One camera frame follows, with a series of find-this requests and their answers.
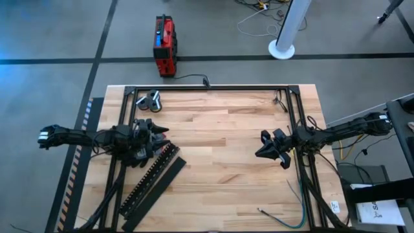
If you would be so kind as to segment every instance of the desk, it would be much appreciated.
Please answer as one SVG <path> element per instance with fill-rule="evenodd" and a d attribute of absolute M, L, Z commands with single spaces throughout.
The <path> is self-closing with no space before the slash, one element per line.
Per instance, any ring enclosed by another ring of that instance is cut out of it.
<path fill-rule="evenodd" d="M 286 182 L 289 180 L 294 190 L 300 192 L 296 161 L 293 159 L 290 168 L 284 170 L 279 161 L 254 155 L 262 146 L 261 130 L 281 128 L 289 134 L 289 114 L 273 103 L 272 87 L 255 91 L 161 91 L 161 112 L 136 109 L 135 118 L 152 118 L 157 125 L 169 128 L 167 138 L 181 148 L 179 156 L 187 164 L 135 231 L 290 230 L 259 213 L 257 207 L 291 225 L 301 221 L 301 205 Z M 119 85 L 107 88 L 98 130 L 118 124 L 124 89 Z M 324 128 L 315 85 L 299 85 L 299 89 L 305 114 L 312 115 Z M 125 124 L 129 122 L 132 102 L 132 98 L 127 102 Z M 287 106 L 286 98 L 282 102 Z M 298 119 L 296 104 L 293 107 Z M 335 164 L 331 147 L 324 147 L 321 153 Z M 89 161 L 75 227 L 84 224 L 103 199 L 110 161 L 111 157 L 106 155 Z M 151 161 L 145 168 L 127 168 L 122 200 L 150 164 Z M 339 178 L 319 156 L 316 169 L 323 198 L 328 204 L 339 202 L 338 217 L 345 221 L 348 211 Z M 107 227 L 111 226 L 114 199 L 108 208 Z M 311 200 L 316 225 L 320 226 L 316 202 Z M 118 230 L 122 230 L 124 222 L 120 216 Z M 307 221 L 299 230 L 308 229 Z"/>

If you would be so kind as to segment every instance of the yellow wire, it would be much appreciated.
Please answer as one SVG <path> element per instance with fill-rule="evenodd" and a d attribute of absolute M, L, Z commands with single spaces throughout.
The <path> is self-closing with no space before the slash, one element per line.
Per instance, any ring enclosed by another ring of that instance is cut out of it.
<path fill-rule="evenodd" d="M 360 139 L 362 138 L 362 136 L 363 136 L 363 135 L 359 135 L 359 136 L 356 138 L 355 142 L 356 142 L 356 141 L 358 141 L 358 140 L 360 140 Z M 352 152 L 352 150 L 354 149 L 354 146 L 355 146 L 355 144 L 356 144 L 355 142 L 354 142 L 354 144 L 351 146 L 351 149 L 349 149 L 349 151 L 348 151 L 347 155 L 345 156 L 345 158 L 343 158 L 343 159 L 341 159 L 341 160 L 345 160 L 345 159 L 346 159 L 346 158 L 347 158 L 347 157 L 351 154 L 351 152 Z"/>
<path fill-rule="evenodd" d="M 342 142 L 341 142 L 341 140 L 339 140 L 339 147 L 341 148 L 340 150 L 339 150 L 339 153 L 340 153 L 340 158 L 341 158 L 341 160 L 344 160 L 342 157 L 343 157 L 343 149 L 342 149 Z"/>

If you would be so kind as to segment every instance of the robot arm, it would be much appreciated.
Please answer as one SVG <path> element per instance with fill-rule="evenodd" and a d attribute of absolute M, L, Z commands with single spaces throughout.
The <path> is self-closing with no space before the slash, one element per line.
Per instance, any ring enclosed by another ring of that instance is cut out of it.
<path fill-rule="evenodd" d="M 387 135 L 391 129 L 391 122 L 385 114 L 370 113 L 328 129 L 298 126 L 291 136 L 286 136 L 281 129 L 277 129 L 273 131 L 273 140 L 270 133 L 264 130 L 261 132 L 261 141 L 264 145 L 256 152 L 256 157 L 281 159 L 281 166 L 287 169 L 290 166 L 287 152 L 295 147 L 299 147 L 304 155 L 315 154 L 319 153 L 326 144 L 361 134 Z"/>
<path fill-rule="evenodd" d="M 99 132 L 52 125 L 40 131 L 38 143 L 40 148 L 46 150 L 62 144 L 102 148 L 106 154 L 115 156 L 126 166 L 134 168 L 153 157 L 154 151 L 169 143 L 162 134 L 168 129 L 156 126 L 151 119 L 135 120 L 135 124 L 134 129 L 127 125 L 118 125 Z"/>

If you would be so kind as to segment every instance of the white pole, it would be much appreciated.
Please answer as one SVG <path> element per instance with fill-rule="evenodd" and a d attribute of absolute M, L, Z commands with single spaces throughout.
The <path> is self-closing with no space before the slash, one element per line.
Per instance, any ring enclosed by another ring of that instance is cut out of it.
<path fill-rule="evenodd" d="M 312 0 L 292 0 L 279 38 L 270 42 L 269 53 L 277 59 L 289 59 L 295 53 L 293 40 Z"/>

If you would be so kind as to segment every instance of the portable power station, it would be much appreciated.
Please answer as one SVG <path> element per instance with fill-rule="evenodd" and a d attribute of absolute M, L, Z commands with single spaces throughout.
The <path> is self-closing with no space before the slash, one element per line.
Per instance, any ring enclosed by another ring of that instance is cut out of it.
<path fill-rule="evenodd" d="M 177 72 L 177 35 L 171 16 L 157 16 L 153 50 L 160 76 L 174 77 Z"/>

